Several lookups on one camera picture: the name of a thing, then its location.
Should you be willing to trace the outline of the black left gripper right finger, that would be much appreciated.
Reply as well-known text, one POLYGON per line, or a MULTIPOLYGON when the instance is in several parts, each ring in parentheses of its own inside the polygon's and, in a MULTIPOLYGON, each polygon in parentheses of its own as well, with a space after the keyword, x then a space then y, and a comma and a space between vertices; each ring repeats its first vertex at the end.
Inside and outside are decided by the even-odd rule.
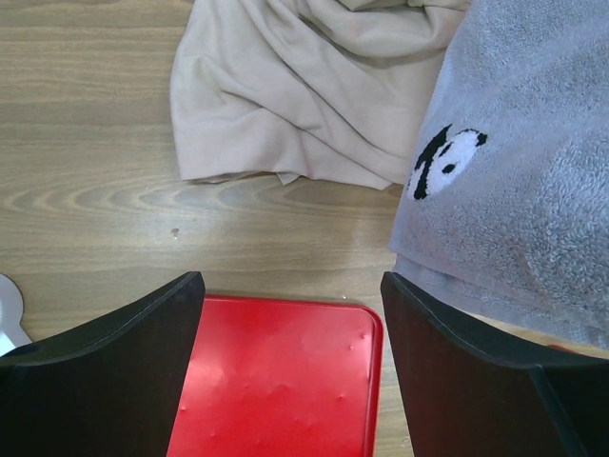
POLYGON ((416 455, 607 454, 606 360, 504 332, 394 272, 382 297, 416 455))

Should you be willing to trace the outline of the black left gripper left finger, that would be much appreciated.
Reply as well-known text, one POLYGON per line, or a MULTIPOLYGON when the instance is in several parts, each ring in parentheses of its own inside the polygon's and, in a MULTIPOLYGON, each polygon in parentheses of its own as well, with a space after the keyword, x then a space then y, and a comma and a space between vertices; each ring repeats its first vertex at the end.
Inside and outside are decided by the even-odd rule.
POLYGON ((3 355, 2 455, 166 455, 204 299, 187 272, 3 355))

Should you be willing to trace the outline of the red tin lid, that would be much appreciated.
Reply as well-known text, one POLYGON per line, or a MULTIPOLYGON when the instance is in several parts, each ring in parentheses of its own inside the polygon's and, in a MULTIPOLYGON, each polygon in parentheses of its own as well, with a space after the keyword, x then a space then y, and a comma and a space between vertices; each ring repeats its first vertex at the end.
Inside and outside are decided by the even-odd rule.
POLYGON ((370 456, 382 360, 370 308, 208 296, 167 452, 370 456))

